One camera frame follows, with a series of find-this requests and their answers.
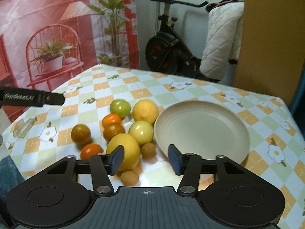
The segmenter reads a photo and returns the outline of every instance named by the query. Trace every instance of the checkered tablecloth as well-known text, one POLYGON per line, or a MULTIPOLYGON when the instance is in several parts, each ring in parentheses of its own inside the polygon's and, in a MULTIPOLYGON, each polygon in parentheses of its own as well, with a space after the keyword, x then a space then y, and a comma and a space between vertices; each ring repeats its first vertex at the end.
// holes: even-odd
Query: checkered tablecloth
MULTIPOLYGON (((190 78, 108 65, 96 65, 84 71, 55 92, 65 93, 63 106, 30 108, 17 119, 37 119, 24 139, 13 137, 16 123, 3 133, 11 157, 25 178, 66 155, 79 157, 80 149, 70 136, 72 127, 78 123, 86 124, 94 142, 106 150, 101 121, 109 114, 109 105, 114 99, 124 99, 134 106, 138 100, 148 98, 158 105, 160 112, 179 101, 210 101, 236 113, 247 126, 251 149, 246 168, 275 185, 286 198, 279 227, 305 228, 305 142, 280 98, 190 78)), ((131 123, 128 119, 124 121, 126 129, 131 123)), ((135 171, 140 175, 139 186, 177 188, 181 180, 174 175, 158 148, 157 159, 141 160, 135 171)), ((118 177, 111 177, 111 181, 115 189, 122 185, 118 177)), ((80 182, 92 189, 90 175, 81 175, 80 182)), ((199 188, 204 189, 212 182, 211 175, 202 175, 199 188)))

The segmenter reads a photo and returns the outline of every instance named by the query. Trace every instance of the beige plate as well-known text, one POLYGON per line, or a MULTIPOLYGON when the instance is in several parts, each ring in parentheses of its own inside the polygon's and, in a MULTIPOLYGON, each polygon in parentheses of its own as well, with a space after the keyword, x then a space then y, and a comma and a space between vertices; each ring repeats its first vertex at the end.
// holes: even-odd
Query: beige plate
POLYGON ((243 122, 230 110, 204 101, 185 101, 164 110, 154 126, 155 140, 167 156, 174 144, 182 153, 204 159, 225 155, 241 163, 250 150, 250 136, 243 122))

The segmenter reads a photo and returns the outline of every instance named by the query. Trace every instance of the white quilted jacket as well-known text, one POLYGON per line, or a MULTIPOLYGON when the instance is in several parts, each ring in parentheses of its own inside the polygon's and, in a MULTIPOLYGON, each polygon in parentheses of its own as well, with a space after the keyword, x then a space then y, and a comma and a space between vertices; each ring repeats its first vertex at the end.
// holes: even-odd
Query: white quilted jacket
POLYGON ((208 35, 200 72, 221 80, 229 59, 238 60, 242 41, 244 3, 228 3, 209 13, 208 35))

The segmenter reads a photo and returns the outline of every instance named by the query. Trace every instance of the metal screw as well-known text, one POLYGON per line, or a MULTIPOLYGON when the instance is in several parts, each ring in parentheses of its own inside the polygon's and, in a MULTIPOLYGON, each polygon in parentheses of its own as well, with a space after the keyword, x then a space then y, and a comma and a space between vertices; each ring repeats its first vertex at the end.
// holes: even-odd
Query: metal screw
POLYGON ((109 186, 99 186, 96 188, 96 191, 101 194, 105 194, 109 193, 111 191, 111 188, 109 186))
POLYGON ((185 194, 190 194, 195 191, 195 188, 193 186, 186 185, 186 186, 182 186, 180 188, 180 191, 185 194))

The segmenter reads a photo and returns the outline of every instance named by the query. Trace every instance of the printed backdrop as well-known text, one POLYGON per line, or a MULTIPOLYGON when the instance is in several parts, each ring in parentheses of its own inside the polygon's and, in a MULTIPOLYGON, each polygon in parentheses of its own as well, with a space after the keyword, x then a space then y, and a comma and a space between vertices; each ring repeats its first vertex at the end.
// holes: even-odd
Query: printed backdrop
MULTIPOLYGON (((96 65, 139 68, 135 0, 0 0, 0 86, 52 91, 96 65)), ((11 121, 24 107, 3 107, 11 121)))

